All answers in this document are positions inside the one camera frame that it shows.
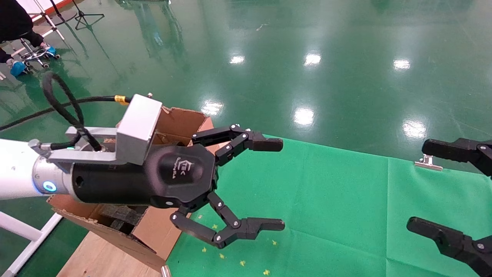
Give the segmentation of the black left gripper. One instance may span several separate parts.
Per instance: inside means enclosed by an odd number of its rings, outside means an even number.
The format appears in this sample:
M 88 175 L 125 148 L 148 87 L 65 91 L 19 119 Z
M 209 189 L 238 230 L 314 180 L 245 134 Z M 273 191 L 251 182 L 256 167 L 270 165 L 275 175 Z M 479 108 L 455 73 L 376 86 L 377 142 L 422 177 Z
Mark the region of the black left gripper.
M 153 147 L 143 165 L 81 164 L 73 166 L 74 196 L 83 203 L 142 205 L 160 209 L 178 208 L 170 216 L 176 228 L 218 249 L 236 240 L 255 240 L 261 231 L 282 231 L 281 219 L 239 219 L 213 192 L 217 166 L 223 166 L 246 149 L 280 152 L 283 140 L 268 138 L 238 124 L 195 133 L 191 147 Z M 215 155 L 205 147 L 226 143 Z M 219 232 L 187 217 L 188 209 L 206 204 L 226 224 Z

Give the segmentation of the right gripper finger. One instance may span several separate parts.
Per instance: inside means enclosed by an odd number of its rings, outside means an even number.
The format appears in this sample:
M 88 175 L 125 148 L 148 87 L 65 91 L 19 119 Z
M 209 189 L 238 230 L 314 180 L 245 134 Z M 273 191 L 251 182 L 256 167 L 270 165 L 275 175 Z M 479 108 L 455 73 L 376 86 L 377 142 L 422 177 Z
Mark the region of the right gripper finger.
M 454 142 L 428 139 L 422 152 L 437 158 L 471 163 L 482 174 L 492 176 L 492 141 L 476 141 L 459 138 Z
M 439 252 L 465 263 L 480 277 L 492 276 L 492 237 L 473 240 L 469 235 L 419 217 L 411 217 L 408 231 L 433 240 Z

